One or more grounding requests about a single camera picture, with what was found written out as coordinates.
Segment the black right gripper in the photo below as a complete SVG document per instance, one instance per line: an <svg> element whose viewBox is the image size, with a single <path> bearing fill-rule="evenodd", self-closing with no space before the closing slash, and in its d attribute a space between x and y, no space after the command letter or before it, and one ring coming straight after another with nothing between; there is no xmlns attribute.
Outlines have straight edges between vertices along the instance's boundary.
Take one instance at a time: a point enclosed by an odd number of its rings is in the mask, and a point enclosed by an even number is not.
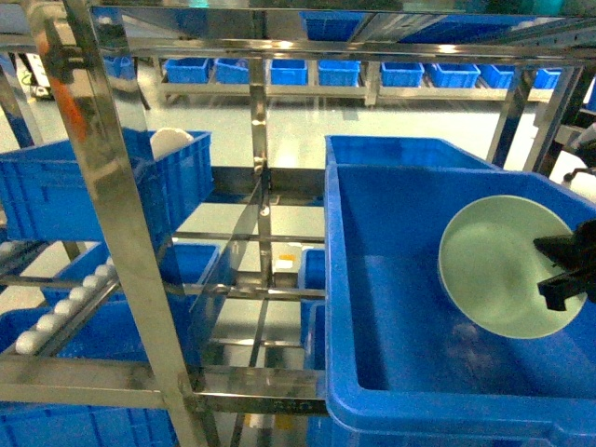
<svg viewBox="0 0 596 447"><path fill-rule="evenodd" d="M551 311L565 311L565 301L589 289L589 278L595 276L595 220L579 224L574 235L538 237L535 248L561 268L572 268L537 284Z"/></svg>

